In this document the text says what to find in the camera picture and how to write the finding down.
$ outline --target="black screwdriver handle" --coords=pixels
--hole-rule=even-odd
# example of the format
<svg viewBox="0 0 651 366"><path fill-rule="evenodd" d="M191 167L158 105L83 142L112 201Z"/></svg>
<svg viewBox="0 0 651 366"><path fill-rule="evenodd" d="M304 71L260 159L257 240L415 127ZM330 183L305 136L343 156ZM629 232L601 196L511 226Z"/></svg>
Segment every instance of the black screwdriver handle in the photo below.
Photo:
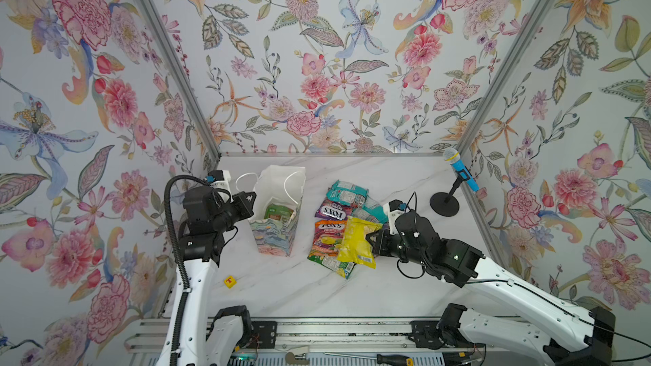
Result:
<svg viewBox="0 0 651 366"><path fill-rule="evenodd" d="M391 366L413 366L413 359L403 355L380 355L378 354L379 365Z"/></svg>

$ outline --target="yellow snack package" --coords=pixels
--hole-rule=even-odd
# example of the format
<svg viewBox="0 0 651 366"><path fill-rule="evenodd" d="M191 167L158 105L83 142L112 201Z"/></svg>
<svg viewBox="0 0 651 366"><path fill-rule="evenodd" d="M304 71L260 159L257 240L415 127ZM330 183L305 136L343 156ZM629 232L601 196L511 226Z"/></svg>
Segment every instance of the yellow snack package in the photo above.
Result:
<svg viewBox="0 0 651 366"><path fill-rule="evenodd" d="M349 217L337 260L364 264L370 268L375 268L375 259L371 252L370 243L366 240L366 235L381 228L382 224L375 224L352 216Z"/></svg>

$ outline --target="white marble table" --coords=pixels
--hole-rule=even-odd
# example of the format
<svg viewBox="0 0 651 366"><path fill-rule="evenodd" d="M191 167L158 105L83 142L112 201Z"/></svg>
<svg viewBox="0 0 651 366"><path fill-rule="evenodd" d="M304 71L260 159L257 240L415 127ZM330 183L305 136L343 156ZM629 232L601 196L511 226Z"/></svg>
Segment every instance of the white marble table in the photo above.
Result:
<svg viewBox="0 0 651 366"><path fill-rule="evenodd" d="M238 235L221 255L208 313L245 304L254 317L424 317L439 315L449 302L456 302L486 314L511 315L483 297L466 294L427 274L418 280L407 279L396 270L394 258L378 257L376 269L358 265L349 280L306 258L314 236L314 212L338 179L368 188L369 195L383 204L393 199L407 201L416 191L419 215L431 221L441 238L463 240L487 255L461 191L456 194L461 206L456 216L440 216L429 206L430 196L448 191L454 181L452 168L441 157L224 157L219 168L231 172L231 188L236 192L237 177L259 174L270 164L307 169L292 255L258 253L249 224L240 222ZM251 175L238 185L249 191L254 183ZM400 268L412 276L420 274L416 264L401 264ZM232 289L223 283L228 276L237 279ZM165 317L171 313L171 302Z"/></svg>

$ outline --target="pile of snack packages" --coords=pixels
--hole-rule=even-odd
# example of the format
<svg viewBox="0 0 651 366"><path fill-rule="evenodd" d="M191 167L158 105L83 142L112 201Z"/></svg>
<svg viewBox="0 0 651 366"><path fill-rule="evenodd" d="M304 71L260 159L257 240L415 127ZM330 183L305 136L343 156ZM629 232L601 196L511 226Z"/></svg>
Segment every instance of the pile of snack packages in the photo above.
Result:
<svg viewBox="0 0 651 366"><path fill-rule="evenodd" d="M389 219L382 206L369 197L369 190L337 181L314 216L321 220L314 224L309 260L346 279L355 264L375 268L366 235L380 230Z"/></svg>

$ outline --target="wallpaper wall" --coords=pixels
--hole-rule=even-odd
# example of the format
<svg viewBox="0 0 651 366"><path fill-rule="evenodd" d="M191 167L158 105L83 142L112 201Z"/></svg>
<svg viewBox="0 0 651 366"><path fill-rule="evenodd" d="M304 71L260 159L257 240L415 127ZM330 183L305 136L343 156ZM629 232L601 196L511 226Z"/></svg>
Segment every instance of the wallpaper wall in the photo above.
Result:
<svg viewBox="0 0 651 366"><path fill-rule="evenodd" d="M535 0L155 0L226 153L455 144Z"/></svg>
<svg viewBox="0 0 651 366"><path fill-rule="evenodd" d="M0 32L0 364L126 364L193 123L132 0L0 0Z"/></svg>
<svg viewBox="0 0 651 366"><path fill-rule="evenodd" d="M557 0L466 161L500 255L651 336L648 0ZM648 353L615 338L616 359ZM639 361L636 364L647 364Z"/></svg>

